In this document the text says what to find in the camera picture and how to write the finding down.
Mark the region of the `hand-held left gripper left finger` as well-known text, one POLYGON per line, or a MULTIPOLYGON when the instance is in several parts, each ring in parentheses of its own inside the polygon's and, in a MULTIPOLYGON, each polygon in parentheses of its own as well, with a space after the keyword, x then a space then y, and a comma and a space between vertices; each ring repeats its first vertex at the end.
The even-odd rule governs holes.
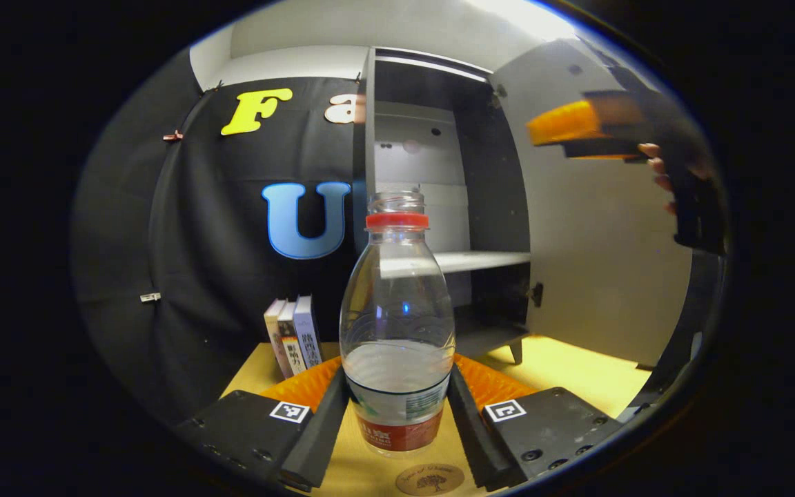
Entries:
POLYGON ((227 393, 175 431, 237 477, 275 493, 309 493, 322 486, 349 397, 333 358, 264 393, 227 393))

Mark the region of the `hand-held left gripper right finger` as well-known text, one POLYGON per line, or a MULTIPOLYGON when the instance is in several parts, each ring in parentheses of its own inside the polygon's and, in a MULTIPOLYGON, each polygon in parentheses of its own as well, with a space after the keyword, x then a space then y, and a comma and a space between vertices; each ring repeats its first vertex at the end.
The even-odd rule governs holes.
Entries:
POLYGON ((554 477, 622 427, 564 387, 535 390, 458 354, 447 398, 474 484, 487 491, 554 477))

